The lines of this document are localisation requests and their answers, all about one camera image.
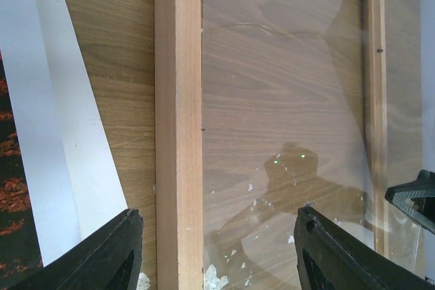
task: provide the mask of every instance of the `wooden strip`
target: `wooden strip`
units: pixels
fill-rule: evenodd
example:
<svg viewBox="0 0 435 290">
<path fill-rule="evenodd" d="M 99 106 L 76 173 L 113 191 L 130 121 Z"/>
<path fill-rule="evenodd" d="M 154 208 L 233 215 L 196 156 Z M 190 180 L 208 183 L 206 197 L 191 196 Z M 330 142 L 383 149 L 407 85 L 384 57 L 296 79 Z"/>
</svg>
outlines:
<svg viewBox="0 0 435 290">
<path fill-rule="evenodd" d="M 201 0 L 155 2 L 158 288 L 202 289 Z"/>
<path fill-rule="evenodd" d="M 385 0 L 366 0 L 364 6 L 366 148 L 374 190 L 375 250 L 388 257 L 387 189 L 387 67 L 385 61 Z"/>
<path fill-rule="evenodd" d="M 374 198 L 375 250 L 388 256 L 387 189 L 387 78 L 385 61 L 385 0 L 368 0 L 368 44 L 366 45 L 366 142 Z"/>
</svg>

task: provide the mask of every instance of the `wooden panel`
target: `wooden panel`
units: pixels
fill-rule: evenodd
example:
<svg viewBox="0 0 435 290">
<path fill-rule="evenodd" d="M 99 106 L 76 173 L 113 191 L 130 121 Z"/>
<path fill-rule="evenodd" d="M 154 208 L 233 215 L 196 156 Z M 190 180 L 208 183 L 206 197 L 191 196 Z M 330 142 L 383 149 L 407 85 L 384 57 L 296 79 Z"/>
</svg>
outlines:
<svg viewBox="0 0 435 290">
<path fill-rule="evenodd" d="M 156 0 L 160 289 L 203 286 L 201 0 Z"/>
<path fill-rule="evenodd" d="M 385 0 L 385 28 L 391 186 L 414 180 L 422 167 L 420 0 Z M 390 207 L 388 215 L 387 255 L 414 272 L 419 228 L 395 208 Z"/>
<path fill-rule="evenodd" d="M 374 193 L 375 250 L 388 257 L 387 67 L 385 64 L 385 0 L 364 0 L 366 148 Z"/>
<path fill-rule="evenodd" d="M 307 203 L 358 238 L 366 179 L 362 0 L 204 0 L 205 269 L 297 289 Z"/>
<path fill-rule="evenodd" d="M 130 208 L 144 220 L 141 271 L 156 289 L 154 0 L 67 0 Z"/>
</svg>

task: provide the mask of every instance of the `floor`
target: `floor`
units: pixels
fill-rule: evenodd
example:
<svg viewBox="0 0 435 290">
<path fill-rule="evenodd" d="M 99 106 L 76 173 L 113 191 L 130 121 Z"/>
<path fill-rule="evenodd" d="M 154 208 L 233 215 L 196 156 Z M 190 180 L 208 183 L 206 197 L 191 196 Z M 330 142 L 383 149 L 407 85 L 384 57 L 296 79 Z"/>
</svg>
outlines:
<svg viewBox="0 0 435 290">
<path fill-rule="evenodd" d="M 67 0 L 67 4 L 128 205 L 138 208 L 144 218 L 142 270 L 151 279 L 150 289 L 156 289 L 154 0 Z M 421 166 L 421 101 L 415 96 L 421 92 L 419 38 L 418 0 L 387 0 L 390 184 L 411 180 Z M 251 126 L 251 118 L 255 112 L 244 128 Z M 231 197 L 227 203 L 234 204 Z M 415 266 L 409 253 L 400 249 L 408 229 L 397 228 L 404 234 L 390 239 L 391 252 L 399 253 L 393 259 Z M 247 241 L 254 240 L 255 235 Z M 286 263 L 277 269 L 285 270 Z"/>
</svg>

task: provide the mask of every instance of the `white debris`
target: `white debris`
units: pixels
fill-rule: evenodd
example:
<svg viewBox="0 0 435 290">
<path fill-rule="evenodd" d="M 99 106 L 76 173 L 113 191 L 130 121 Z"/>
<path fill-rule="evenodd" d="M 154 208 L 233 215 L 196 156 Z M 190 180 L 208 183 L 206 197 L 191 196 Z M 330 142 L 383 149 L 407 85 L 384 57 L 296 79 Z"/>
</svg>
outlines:
<svg viewBox="0 0 435 290">
<path fill-rule="evenodd" d="M 147 290 L 151 287 L 150 278 L 148 278 L 147 274 L 139 273 L 139 280 L 137 281 L 136 290 Z"/>
<path fill-rule="evenodd" d="M 332 220 L 332 222 L 334 222 L 334 223 L 337 224 L 338 226 L 341 225 L 341 221 L 339 221 L 336 217 Z"/>
<path fill-rule="evenodd" d="M 228 277 L 218 278 L 216 267 L 211 264 L 204 274 L 204 290 L 221 290 L 228 284 Z"/>
</svg>

